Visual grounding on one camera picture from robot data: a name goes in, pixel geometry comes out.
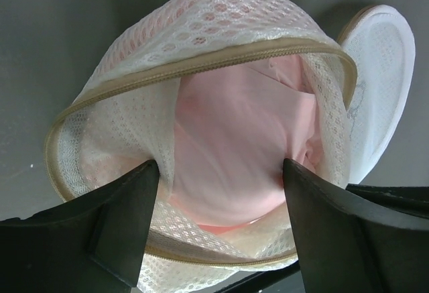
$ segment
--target dark gray background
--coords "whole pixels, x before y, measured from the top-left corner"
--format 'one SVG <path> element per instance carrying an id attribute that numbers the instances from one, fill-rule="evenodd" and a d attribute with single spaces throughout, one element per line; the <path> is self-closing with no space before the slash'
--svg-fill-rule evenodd
<path id="1" fill-rule="evenodd" d="M 44 170 L 44 137 L 127 27 L 168 0 L 0 0 L 0 220 L 60 204 Z M 415 37 L 414 80 L 404 116 L 365 182 L 428 185 L 428 0 L 292 0 L 335 37 L 370 3 L 393 5 Z"/>

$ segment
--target pink fabric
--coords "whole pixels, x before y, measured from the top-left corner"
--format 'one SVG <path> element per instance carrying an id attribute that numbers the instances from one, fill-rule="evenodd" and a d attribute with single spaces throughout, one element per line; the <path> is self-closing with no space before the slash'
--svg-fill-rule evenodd
<path id="1" fill-rule="evenodd" d="M 284 158 L 319 162 L 317 115 L 299 56 L 182 78 L 172 204 L 215 233 L 264 216 L 285 202 Z"/>

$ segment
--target laundry bag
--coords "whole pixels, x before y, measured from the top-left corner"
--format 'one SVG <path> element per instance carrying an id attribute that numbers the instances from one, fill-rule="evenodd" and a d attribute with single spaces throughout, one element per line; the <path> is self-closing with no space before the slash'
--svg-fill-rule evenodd
<path id="1" fill-rule="evenodd" d="M 302 145 L 310 140 L 302 137 L 302 122 L 314 123 L 322 151 L 312 168 L 344 188 L 346 108 L 356 78 L 352 59 L 288 0 L 171 0 L 113 42 L 57 118 L 46 140 L 48 173 L 71 200 L 156 160 L 161 178 L 139 278 L 143 292 L 191 292 L 240 270 L 283 268 L 297 255 L 285 198 L 279 201 L 289 151 L 281 149 L 289 136 L 282 120 L 304 127 L 293 136 Z M 300 111 L 314 111 L 297 115 L 285 103 L 294 100 Z M 274 164 L 267 149 L 278 156 Z M 264 169 L 280 186 L 275 207 L 270 198 L 264 207 L 251 196 L 264 189 Z M 240 215 L 242 206 L 218 202 L 242 180 L 251 191 L 232 195 L 250 200 L 245 213 L 260 209 L 251 220 Z M 205 214 L 208 205 L 217 211 Z M 240 213 L 222 214 L 234 209 Z"/>
<path id="2" fill-rule="evenodd" d="M 351 123 L 350 183 L 360 183 L 387 148 L 404 111 L 416 47 L 405 17 L 387 5 L 362 9 L 338 39 L 357 66 L 347 116 Z"/>

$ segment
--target pink cloth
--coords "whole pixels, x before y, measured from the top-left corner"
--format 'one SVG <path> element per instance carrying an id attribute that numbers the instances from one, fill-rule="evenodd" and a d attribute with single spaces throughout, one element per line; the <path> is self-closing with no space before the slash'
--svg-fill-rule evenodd
<path id="1" fill-rule="evenodd" d="M 215 233 L 269 213 L 285 202 L 284 158 L 320 160 L 317 115 L 299 56 L 182 78 L 172 204 Z"/>

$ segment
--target white mesh bag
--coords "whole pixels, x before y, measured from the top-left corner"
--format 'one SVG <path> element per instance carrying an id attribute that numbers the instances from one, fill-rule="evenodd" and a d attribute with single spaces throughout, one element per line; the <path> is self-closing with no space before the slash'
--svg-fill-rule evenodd
<path id="1" fill-rule="evenodd" d="M 155 159 L 161 181 L 139 288 L 191 292 L 239 270 L 274 270 L 297 257 L 286 204 L 240 229 L 213 235 L 168 203 L 174 177 L 174 109 L 180 78 L 275 56 L 299 54 L 319 106 L 324 157 L 316 173 L 349 180 L 346 106 L 354 62 L 288 0 L 171 0 L 118 37 L 46 140 L 48 173 L 64 200 L 119 177 L 113 154 Z M 87 178 L 83 162 L 97 171 Z"/>
<path id="2" fill-rule="evenodd" d="M 340 35 L 357 65 L 351 122 L 350 183 L 360 183 L 385 151 L 400 121 L 414 69 L 416 47 L 406 19 L 379 5 L 358 13 Z"/>

